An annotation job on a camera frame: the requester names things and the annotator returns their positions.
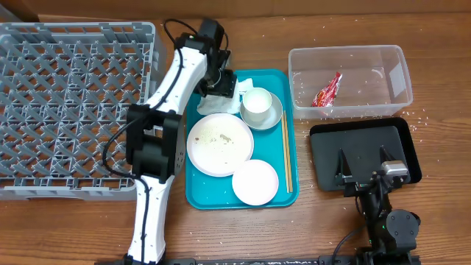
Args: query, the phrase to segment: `gray dish rack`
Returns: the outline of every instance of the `gray dish rack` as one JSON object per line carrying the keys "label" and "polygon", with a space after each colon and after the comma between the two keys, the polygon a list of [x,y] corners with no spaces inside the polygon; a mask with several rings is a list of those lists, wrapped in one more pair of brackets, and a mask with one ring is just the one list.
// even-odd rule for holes
{"label": "gray dish rack", "polygon": [[[135,199],[103,146],[165,74],[147,22],[0,24],[0,199]],[[122,135],[108,152],[129,171]]]}

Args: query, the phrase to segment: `plastic container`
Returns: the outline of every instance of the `plastic container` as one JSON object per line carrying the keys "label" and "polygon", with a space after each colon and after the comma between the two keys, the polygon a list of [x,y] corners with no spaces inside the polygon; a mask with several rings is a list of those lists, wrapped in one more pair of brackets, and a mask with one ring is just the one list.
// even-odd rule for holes
{"label": "plastic container", "polygon": [[[332,107],[311,107],[336,72],[342,79]],[[403,50],[395,45],[292,49],[289,85],[297,119],[385,116],[412,103]]]}

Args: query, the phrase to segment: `candy wrapper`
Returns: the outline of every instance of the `candy wrapper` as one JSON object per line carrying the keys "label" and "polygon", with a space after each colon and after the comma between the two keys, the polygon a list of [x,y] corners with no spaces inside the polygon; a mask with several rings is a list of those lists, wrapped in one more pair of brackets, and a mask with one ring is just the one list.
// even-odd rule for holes
{"label": "candy wrapper", "polygon": [[314,101],[312,102],[313,107],[332,107],[333,100],[339,92],[339,86],[341,81],[341,74],[336,73],[336,77],[330,81],[330,84],[318,92]]}

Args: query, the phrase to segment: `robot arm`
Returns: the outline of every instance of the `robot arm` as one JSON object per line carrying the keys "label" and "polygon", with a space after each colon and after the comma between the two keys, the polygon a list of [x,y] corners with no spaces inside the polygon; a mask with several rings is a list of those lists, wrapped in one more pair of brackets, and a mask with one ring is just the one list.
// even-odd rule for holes
{"label": "robot arm", "polygon": [[[145,264],[157,264],[163,258],[170,187],[185,159],[181,117],[191,94],[233,96],[236,76],[224,69],[230,52],[219,50],[223,36],[222,26],[208,19],[197,35],[183,33],[176,39],[174,60],[160,87],[145,105],[131,105],[128,110],[126,159],[132,173],[140,177],[134,235],[125,258],[131,264],[142,262],[143,250]],[[162,138],[144,133],[155,126],[161,128]]]}

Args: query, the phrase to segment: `black tray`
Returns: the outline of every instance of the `black tray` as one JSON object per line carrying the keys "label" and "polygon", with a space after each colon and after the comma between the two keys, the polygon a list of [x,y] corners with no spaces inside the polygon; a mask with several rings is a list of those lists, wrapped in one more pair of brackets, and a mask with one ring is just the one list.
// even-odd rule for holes
{"label": "black tray", "polygon": [[422,179],[411,132],[402,118],[316,125],[309,135],[317,182],[323,191],[344,189],[334,181],[341,148],[356,181],[367,181],[373,171],[380,169],[382,145],[408,167],[407,183],[418,183]]}

